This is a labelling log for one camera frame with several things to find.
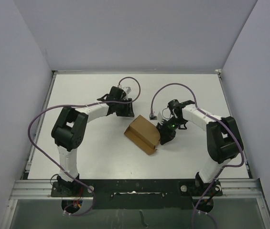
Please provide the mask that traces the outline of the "brown cardboard box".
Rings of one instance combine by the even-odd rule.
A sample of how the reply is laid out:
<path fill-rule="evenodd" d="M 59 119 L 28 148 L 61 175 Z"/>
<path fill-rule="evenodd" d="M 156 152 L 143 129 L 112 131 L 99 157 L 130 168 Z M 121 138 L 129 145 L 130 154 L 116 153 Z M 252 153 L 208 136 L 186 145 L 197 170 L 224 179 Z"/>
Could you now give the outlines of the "brown cardboard box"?
<path fill-rule="evenodd" d="M 147 155 L 153 155 L 160 144 L 160 133 L 149 120 L 139 115 L 124 132 L 124 135 Z"/>

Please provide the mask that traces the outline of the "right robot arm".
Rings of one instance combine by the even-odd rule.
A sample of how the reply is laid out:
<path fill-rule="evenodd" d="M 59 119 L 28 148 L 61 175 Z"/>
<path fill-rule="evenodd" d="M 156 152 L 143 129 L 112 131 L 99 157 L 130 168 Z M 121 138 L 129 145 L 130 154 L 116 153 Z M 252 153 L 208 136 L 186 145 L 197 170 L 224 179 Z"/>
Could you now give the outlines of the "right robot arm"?
<path fill-rule="evenodd" d="M 206 133 L 208 160 L 196 174 L 195 191 L 205 195 L 212 188 L 211 182 L 230 161 L 241 155 L 244 162 L 244 145 L 235 119 L 231 116 L 220 117 L 199 108 L 194 101 L 179 102 L 172 100 L 167 108 L 170 117 L 161 112 L 157 115 L 156 128 L 160 134 L 160 144 L 172 141 L 177 129 L 187 129 L 188 122 L 193 123 Z"/>

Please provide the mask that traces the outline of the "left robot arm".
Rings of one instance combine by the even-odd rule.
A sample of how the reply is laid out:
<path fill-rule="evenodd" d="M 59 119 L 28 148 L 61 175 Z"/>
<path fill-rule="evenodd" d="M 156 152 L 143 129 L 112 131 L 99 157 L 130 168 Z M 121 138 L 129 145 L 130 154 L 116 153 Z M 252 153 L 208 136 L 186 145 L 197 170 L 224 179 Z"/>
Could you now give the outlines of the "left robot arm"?
<path fill-rule="evenodd" d="M 51 132 L 59 152 L 61 166 L 57 177 L 58 185 L 68 196 L 74 196 L 80 184 L 77 170 L 77 149 L 82 144 L 89 122 L 116 114 L 120 117 L 134 117 L 130 87 L 113 86 L 108 94 L 98 98 L 92 106 L 62 108 Z"/>

